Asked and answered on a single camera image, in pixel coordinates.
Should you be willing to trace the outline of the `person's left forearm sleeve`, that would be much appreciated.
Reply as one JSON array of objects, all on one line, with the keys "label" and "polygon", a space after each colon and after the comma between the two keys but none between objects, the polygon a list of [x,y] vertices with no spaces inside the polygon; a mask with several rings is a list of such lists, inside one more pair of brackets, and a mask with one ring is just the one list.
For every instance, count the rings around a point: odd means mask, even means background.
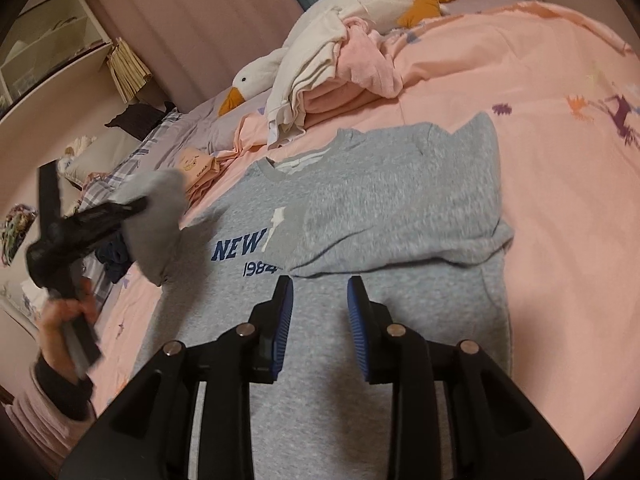
[{"label": "person's left forearm sleeve", "polygon": [[38,356],[34,367],[36,382],[58,411],[71,420],[84,422],[93,415],[91,398],[94,383],[89,377],[70,382]]}]

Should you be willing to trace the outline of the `person's left hand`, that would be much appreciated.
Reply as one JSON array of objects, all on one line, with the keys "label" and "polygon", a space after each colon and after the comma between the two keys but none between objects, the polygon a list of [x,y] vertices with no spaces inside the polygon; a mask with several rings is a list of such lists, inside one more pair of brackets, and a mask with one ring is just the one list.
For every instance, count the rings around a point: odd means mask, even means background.
[{"label": "person's left hand", "polygon": [[39,318],[39,347],[47,364],[68,382],[77,385],[80,378],[63,334],[63,325],[83,316],[89,324],[98,318],[92,281],[81,280],[80,299],[48,299]]}]

